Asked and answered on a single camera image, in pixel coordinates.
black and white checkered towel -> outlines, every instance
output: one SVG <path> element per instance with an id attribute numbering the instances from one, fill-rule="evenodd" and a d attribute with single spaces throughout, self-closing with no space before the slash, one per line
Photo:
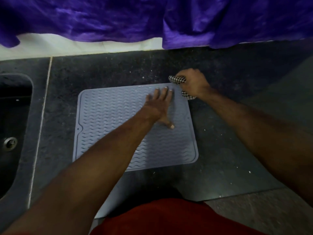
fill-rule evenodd
<path id="1" fill-rule="evenodd" d="M 170 80 L 171 83 L 175 84 L 186 82 L 185 76 L 169 76 L 168 79 Z M 187 92 L 185 92 L 184 90 L 182 90 L 182 96 L 186 97 L 187 100 L 193 100 L 196 98 L 195 96 L 188 95 Z"/>

black sink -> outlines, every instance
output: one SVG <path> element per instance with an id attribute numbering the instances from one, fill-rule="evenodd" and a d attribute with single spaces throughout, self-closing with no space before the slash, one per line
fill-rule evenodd
<path id="1" fill-rule="evenodd" d="M 25 75 L 0 75 L 0 198 L 10 189 L 20 161 L 32 83 Z"/>

purple curtain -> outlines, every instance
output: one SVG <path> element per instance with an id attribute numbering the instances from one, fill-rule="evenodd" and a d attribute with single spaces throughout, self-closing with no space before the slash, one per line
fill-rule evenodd
<path id="1" fill-rule="evenodd" d="M 313 0 L 0 0 L 0 44 L 22 33 L 84 41 L 163 38 L 163 48 L 313 36 Z"/>

silicone drying mat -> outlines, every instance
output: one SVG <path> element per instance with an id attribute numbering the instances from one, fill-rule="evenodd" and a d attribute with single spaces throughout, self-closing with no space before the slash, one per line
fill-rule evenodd
<path id="1" fill-rule="evenodd" d="M 141 109 L 147 94 L 169 87 L 174 92 L 168 117 L 174 129 L 156 123 L 138 146 L 126 171 L 193 163 L 198 148 L 188 101 L 172 84 L 88 89 L 78 96 L 73 161 L 100 138 Z"/>

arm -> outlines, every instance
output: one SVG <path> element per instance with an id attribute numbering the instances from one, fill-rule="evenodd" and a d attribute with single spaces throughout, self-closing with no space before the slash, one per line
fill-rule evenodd
<path id="1" fill-rule="evenodd" d="M 199 70 L 182 70 L 181 87 L 208 103 L 278 180 L 313 206 L 313 136 L 288 122 L 232 101 L 212 89 Z"/>
<path id="2" fill-rule="evenodd" d="M 92 220 L 125 172 L 156 121 L 174 128 L 167 119 L 172 91 L 156 89 L 139 112 L 113 130 L 58 175 L 41 198 L 5 234 L 88 234 Z"/>

